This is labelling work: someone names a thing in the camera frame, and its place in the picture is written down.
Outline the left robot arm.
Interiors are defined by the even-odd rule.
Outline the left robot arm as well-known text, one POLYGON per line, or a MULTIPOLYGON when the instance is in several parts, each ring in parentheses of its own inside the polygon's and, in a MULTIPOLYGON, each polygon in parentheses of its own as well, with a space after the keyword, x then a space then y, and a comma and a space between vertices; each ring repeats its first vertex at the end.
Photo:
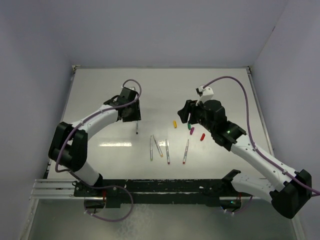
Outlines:
POLYGON ((123 87, 121 93, 105 101, 99 109, 73 123, 62 121, 55 129, 48 157, 83 181, 91 196, 103 191, 103 177, 87 162, 88 141, 102 129, 116 123, 141 120, 140 93, 123 87))

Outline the green pen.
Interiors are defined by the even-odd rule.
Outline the green pen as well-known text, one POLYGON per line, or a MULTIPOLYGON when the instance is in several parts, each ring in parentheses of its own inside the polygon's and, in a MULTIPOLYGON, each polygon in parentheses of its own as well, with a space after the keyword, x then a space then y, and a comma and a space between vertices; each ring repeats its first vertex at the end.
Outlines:
POLYGON ((150 155, 150 161, 153 161, 153 136, 150 136, 149 139, 149 155, 150 155))

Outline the blue pen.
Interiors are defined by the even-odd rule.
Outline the blue pen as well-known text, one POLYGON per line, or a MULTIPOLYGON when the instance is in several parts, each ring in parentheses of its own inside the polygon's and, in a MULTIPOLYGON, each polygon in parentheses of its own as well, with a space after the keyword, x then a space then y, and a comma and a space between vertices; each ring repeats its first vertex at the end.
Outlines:
POLYGON ((138 126, 139 126, 139 122, 136 121, 136 125, 135 125, 135 133, 136 133, 136 135, 138 135, 138 126))

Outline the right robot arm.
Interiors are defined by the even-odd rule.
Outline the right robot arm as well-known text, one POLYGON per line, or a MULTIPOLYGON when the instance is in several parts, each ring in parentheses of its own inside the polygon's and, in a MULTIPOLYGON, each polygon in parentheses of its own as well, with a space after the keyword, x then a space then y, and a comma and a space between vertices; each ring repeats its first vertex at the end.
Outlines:
POLYGON ((177 114, 183 124, 204 127, 216 144, 245 160, 265 178, 259 180, 237 173, 222 183, 226 195, 243 192, 259 197, 288 219, 312 197, 311 174, 304 169, 297 171, 255 146, 244 129, 227 119, 220 101, 196 104, 194 100, 187 100, 177 114))

